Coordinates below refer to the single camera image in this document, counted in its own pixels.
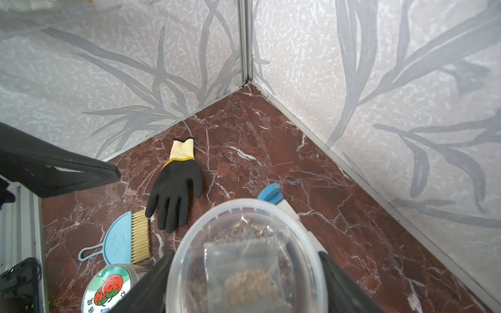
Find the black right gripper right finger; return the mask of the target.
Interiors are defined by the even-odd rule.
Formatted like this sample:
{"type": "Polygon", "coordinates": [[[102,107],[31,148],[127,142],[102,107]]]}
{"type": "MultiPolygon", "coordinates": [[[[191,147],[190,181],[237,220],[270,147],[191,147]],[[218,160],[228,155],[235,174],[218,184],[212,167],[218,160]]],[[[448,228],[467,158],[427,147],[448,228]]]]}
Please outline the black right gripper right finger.
{"type": "Polygon", "coordinates": [[[384,311],[328,256],[318,253],[327,286],[328,312],[384,313],[384,311]]]}

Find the clear container red seed packet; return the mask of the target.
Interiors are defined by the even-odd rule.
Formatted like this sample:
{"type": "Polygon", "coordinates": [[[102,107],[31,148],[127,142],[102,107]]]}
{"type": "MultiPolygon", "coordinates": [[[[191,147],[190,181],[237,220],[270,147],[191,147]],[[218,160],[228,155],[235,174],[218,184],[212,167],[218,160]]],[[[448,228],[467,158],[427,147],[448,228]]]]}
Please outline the clear container red seed packet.
{"type": "Polygon", "coordinates": [[[327,312],[322,262],[306,233],[268,202],[202,215],[174,255],[167,312],[327,312]]]}

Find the black and yellow work glove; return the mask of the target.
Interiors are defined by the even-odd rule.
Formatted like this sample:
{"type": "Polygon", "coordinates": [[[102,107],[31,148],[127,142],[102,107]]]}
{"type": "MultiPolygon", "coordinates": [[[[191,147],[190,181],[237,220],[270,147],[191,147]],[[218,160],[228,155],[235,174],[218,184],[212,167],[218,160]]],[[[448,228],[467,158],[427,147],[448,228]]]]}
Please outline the black and yellow work glove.
{"type": "Polygon", "coordinates": [[[200,198],[202,191],[203,171],[194,157],[194,138],[174,140],[170,158],[151,189],[146,217],[157,212],[158,228],[173,233],[187,224],[190,195],[200,198]]]}

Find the blue and white wooden shelf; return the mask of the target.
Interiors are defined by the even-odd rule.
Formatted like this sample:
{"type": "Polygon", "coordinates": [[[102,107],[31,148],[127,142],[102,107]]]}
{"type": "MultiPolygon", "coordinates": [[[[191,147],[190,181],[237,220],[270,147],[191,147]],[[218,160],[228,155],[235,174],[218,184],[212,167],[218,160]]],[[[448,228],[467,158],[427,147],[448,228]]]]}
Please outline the blue and white wooden shelf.
{"type": "Polygon", "coordinates": [[[271,203],[275,205],[278,210],[287,214],[291,219],[295,221],[295,223],[306,233],[309,241],[312,243],[314,249],[317,252],[327,252],[326,249],[322,246],[319,240],[314,236],[312,232],[310,232],[306,227],[302,224],[300,220],[300,216],[294,211],[292,206],[284,199],[283,194],[280,191],[280,185],[278,183],[273,183],[268,185],[265,189],[263,189],[258,195],[258,199],[264,202],[271,203]]]}

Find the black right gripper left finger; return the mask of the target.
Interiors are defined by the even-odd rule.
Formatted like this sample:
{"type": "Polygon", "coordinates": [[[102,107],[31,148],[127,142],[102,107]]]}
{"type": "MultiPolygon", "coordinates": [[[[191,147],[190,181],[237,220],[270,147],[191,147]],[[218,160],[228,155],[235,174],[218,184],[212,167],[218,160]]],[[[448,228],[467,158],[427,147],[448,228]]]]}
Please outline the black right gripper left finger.
{"type": "Polygon", "coordinates": [[[165,297],[168,275],[175,252],[169,250],[151,270],[132,287],[110,313],[165,312],[165,297]]]}

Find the red strawberry label jar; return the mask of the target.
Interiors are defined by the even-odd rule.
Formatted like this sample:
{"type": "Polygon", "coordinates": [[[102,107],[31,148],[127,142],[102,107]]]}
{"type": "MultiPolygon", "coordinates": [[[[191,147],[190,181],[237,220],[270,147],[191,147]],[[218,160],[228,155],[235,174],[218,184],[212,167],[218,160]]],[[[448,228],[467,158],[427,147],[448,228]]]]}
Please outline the red strawberry label jar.
{"type": "Polygon", "coordinates": [[[108,312],[124,298],[139,281],[132,265],[110,265],[99,271],[83,294],[81,312],[108,312]]]}

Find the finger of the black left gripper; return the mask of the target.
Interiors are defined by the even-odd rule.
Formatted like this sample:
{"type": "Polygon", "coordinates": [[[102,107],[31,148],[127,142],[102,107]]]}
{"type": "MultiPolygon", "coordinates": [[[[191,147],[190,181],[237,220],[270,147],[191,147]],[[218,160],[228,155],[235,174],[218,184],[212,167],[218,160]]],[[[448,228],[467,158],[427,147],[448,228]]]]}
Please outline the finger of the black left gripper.
{"type": "Polygon", "coordinates": [[[117,166],[61,149],[1,124],[1,177],[25,186],[40,198],[115,183],[117,166]]]}

